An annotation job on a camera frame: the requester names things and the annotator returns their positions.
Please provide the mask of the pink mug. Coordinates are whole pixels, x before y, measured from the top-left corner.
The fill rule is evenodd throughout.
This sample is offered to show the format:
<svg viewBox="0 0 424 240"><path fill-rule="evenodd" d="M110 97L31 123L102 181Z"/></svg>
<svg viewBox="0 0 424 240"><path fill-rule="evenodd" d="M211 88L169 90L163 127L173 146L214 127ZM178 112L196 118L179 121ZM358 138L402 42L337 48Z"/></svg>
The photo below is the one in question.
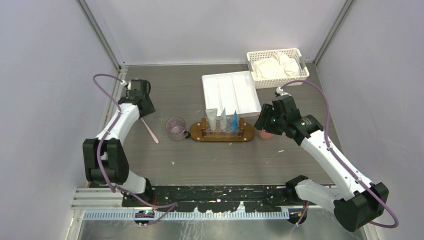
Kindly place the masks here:
<svg viewBox="0 0 424 240"><path fill-rule="evenodd" d="M258 136L263 140L270 140L274 137L274 134L266 132L265 130L258 130Z"/></svg>

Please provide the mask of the brown wooden block back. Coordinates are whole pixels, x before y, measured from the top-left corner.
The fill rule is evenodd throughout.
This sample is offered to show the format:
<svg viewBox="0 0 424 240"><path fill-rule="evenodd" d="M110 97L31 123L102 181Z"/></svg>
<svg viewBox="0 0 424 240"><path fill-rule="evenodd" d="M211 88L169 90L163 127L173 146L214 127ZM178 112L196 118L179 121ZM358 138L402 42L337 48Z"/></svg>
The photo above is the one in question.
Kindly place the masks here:
<svg viewBox="0 0 424 240"><path fill-rule="evenodd" d="M238 136L239 137L243 137L244 136L245 126L246 126L245 120L244 120L243 117L241 117L239 119L239 121L238 121L238 128L239 128L239 130L238 130Z"/></svg>

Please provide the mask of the blue toothpaste tube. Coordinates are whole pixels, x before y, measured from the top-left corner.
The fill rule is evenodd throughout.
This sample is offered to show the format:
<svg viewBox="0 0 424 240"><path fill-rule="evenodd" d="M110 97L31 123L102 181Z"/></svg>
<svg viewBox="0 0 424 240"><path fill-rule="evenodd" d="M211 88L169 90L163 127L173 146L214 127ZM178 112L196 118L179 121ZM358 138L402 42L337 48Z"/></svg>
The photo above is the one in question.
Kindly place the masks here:
<svg viewBox="0 0 424 240"><path fill-rule="evenodd" d="M237 111L235 110L230 122L230 130L235 133L238 131L238 115Z"/></svg>

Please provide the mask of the purple mug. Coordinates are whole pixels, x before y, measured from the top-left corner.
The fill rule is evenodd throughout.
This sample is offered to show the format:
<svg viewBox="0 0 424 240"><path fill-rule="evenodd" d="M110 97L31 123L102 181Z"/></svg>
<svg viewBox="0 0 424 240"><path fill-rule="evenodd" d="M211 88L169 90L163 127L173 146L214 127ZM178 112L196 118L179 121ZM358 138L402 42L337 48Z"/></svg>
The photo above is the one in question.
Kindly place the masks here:
<svg viewBox="0 0 424 240"><path fill-rule="evenodd" d="M181 117L170 118L165 128L173 141L179 142L191 138L191 133L186 129L186 122Z"/></svg>

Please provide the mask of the white plastic tray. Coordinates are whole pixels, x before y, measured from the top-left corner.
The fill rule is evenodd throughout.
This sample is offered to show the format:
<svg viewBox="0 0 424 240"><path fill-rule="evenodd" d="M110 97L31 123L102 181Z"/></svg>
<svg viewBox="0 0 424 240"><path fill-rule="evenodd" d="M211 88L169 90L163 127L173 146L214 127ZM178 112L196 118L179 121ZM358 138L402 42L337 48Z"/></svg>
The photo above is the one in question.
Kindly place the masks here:
<svg viewBox="0 0 424 240"><path fill-rule="evenodd" d="M206 109L223 110L227 116L256 117L261 104L250 71L208 74L201 77Z"/></svg>

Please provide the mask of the clear glass holder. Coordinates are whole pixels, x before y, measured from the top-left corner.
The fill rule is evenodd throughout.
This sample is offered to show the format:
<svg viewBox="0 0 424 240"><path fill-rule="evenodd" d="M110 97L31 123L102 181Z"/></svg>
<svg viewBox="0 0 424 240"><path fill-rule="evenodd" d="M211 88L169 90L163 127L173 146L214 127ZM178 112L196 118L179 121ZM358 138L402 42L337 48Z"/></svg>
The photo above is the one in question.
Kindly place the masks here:
<svg viewBox="0 0 424 240"><path fill-rule="evenodd" d="M239 136L239 120L237 125L237 131L232 132L231 131L231 117L227 117L227 127L225 131L220 130L220 118L218 117L216 119L216 130L212 131L209 126L208 118L206 118L207 124L206 124L206 134L205 138L238 138Z"/></svg>

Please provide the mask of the white toothpaste tube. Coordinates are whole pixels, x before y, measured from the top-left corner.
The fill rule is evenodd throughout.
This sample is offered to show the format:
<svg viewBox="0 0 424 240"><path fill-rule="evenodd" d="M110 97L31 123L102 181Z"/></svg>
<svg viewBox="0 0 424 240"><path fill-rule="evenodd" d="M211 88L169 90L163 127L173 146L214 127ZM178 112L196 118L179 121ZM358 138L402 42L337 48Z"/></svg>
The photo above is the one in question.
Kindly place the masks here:
<svg viewBox="0 0 424 240"><path fill-rule="evenodd" d="M226 114L226 109L224 108L220 114L219 117L219 128L221 131L225 131L227 129L227 114Z"/></svg>

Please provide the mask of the oval wooden tray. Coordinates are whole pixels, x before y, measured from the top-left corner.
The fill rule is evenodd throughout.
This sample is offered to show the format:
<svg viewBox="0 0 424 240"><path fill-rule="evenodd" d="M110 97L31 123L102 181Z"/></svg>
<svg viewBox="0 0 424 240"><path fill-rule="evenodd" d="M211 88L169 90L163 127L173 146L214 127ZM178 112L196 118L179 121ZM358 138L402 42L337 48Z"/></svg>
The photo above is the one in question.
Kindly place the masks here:
<svg viewBox="0 0 424 240"><path fill-rule="evenodd" d="M218 125L215 130L211 130L208 119L202 118L190 127L189 132L197 142L249 142L256 134L255 128L245 122L244 118L239 119L236 131L221 130Z"/></svg>

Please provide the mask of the orange cap toothpaste tube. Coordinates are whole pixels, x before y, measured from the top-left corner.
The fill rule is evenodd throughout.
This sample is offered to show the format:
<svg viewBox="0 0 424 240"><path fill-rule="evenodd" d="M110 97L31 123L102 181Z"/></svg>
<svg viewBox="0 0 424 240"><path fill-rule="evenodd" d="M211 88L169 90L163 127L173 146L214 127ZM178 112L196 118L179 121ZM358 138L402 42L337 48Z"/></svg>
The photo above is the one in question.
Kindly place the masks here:
<svg viewBox="0 0 424 240"><path fill-rule="evenodd" d="M215 131L216 128L217 128L218 109L217 108L206 109L205 113L206 113L206 116L207 116L207 119L208 119L210 130Z"/></svg>

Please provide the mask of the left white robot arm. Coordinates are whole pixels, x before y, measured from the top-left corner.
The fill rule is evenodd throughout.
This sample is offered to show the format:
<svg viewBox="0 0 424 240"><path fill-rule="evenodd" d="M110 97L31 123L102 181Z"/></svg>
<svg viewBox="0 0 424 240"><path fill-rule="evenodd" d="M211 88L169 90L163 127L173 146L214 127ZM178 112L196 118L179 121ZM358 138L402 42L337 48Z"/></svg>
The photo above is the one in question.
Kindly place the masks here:
<svg viewBox="0 0 424 240"><path fill-rule="evenodd" d="M115 102L117 109L106 127L82 144L86 179L113 190L121 188L133 193L135 202L141 207L148 207L153 202L154 192L147 178L130 170L123 143L136 121L156 111L150 92L148 80L131 80L125 96Z"/></svg>

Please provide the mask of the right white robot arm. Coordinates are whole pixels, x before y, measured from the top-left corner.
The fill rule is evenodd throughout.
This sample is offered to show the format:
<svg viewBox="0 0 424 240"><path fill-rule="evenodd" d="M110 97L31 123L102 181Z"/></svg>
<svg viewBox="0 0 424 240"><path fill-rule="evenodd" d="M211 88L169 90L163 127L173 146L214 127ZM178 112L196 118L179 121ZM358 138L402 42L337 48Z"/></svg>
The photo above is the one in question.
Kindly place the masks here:
<svg viewBox="0 0 424 240"><path fill-rule="evenodd" d="M294 98L277 96L261 107L257 130L274 135L285 134L308 152L336 185L330 189L299 175L286 182L285 198L291 205L309 201L334 214L339 224L355 232L384 213L389 189L373 183L357 170L340 150L332 146L323 125L312 115L302 116Z"/></svg>

